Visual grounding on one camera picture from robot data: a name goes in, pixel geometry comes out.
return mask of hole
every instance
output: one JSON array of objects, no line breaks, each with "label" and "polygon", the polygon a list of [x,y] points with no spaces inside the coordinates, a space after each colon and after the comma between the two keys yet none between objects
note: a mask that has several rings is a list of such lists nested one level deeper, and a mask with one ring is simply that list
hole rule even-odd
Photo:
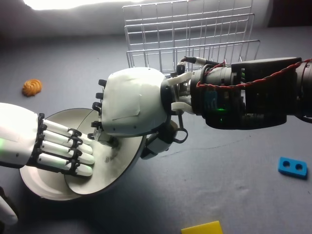
[{"label": "hole", "polygon": [[291,164],[290,164],[288,161],[284,161],[284,162],[283,162],[283,166],[284,166],[284,167],[290,167],[290,165],[291,165]]},{"label": "hole", "polygon": [[302,165],[301,165],[301,164],[297,164],[297,165],[296,165],[296,169],[297,169],[298,171],[302,171]]}]

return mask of gray tabletop surface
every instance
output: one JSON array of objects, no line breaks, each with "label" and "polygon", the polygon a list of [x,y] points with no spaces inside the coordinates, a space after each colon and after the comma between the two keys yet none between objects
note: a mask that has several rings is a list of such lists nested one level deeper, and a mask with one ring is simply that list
hole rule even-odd
[{"label": "gray tabletop surface", "polygon": [[[312,27],[254,30],[257,58],[312,57]],[[124,36],[38,40],[0,50],[0,101],[47,116],[90,108],[99,79],[127,68]],[[30,78],[35,97],[21,94]],[[6,234],[178,234],[219,220],[224,234],[296,234],[312,230],[312,182],[281,175],[281,156],[312,166],[312,125],[216,130],[184,115],[189,138],[151,160],[139,160],[118,186],[79,201],[53,202],[30,192],[16,169],[0,168],[0,186],[20,220]]]}]

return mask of metal wire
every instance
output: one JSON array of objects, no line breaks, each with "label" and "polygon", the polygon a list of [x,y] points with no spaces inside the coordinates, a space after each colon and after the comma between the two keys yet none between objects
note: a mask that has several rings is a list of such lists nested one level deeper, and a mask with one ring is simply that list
hole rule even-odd
[{"label": "metal wire", "polygon": [[[165,75],[184,56],[232,63],[255,59],[250,40],[253,0],[178,0],[124,6],[129,67],[153,67]],[[187,64],[187,71],[201,66]]]}]

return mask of blue block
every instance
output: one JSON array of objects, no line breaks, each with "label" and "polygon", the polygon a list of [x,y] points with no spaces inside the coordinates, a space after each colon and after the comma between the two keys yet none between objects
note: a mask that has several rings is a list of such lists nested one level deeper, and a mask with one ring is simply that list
hole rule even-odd
[{"label": "blue block", "polygon": [[308,175],[307,164],[303,161],[281,157],[278,163],[278,171],[284,175],[306,179]]}]

